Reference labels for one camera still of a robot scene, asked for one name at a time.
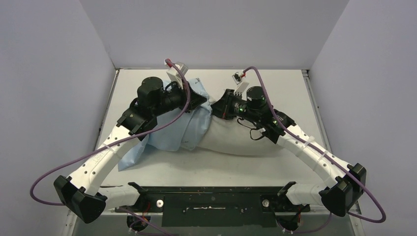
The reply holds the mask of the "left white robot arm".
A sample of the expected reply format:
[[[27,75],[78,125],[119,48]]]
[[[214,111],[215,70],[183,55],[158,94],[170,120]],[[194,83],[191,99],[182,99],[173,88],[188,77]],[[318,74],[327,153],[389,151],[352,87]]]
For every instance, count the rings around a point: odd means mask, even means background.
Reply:
[[[56,178],[59,199],[87,224],[111,208],[143,210],[147,198],[137,183],[102,185],[111,170],[137,164],[147,146],[164,151],[194,149],[210,122],[209,94],[200,79],[180,86],[176,81],[145,78],[99,148],[70,175]]]

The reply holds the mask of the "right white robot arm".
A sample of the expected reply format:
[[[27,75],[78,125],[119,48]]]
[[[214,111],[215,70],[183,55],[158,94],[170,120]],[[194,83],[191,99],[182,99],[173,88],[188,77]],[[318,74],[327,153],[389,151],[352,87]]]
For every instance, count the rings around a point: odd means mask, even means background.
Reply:
[[[243,100],[234,90],[227,89],[211,105],[212,114],[225,120],[238,118],[252,123],[262,138],[290,151],[323,181],[316,185],[289,182],[278,192],[279,206],[291,210],[296,205],[319,205],[336,216],[345,216],[364,192],[366,169],[359,163],[353,166],[333,156],[285,113],[270,110],[260,86],[251,87],[246,97]]]

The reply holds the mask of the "white pillow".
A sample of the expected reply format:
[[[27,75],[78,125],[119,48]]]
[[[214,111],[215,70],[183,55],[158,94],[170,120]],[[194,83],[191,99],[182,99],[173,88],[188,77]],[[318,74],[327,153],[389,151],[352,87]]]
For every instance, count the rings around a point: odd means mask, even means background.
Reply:
[[[283,149],[268,138],[258,141],[252,140],[251,137],[255,137],[259,132],[251,132],[250,129],[253,126],[249,123],[246,125],[244,127],[238,124],[236,118],[224,120],[211,116],[210,125],[197,147],[242,156],[266,156]]]

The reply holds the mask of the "light blue pillowcase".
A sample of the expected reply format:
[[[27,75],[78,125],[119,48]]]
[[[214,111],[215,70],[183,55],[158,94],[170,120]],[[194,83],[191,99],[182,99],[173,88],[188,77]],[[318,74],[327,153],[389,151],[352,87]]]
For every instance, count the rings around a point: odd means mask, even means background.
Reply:
[[[212,108],[209,102],[209,94],[199,78],[189,80],[191,90],[206,98],[207,101],[195,110],[184,113],[178,120],[166,128],[147,135],[134,146],[118,162],[118,170],[123,171],[139,163],[141,157],[150,153],[150,148],[163,151],[177,151],[181,147],[193,150],[207,132]]]

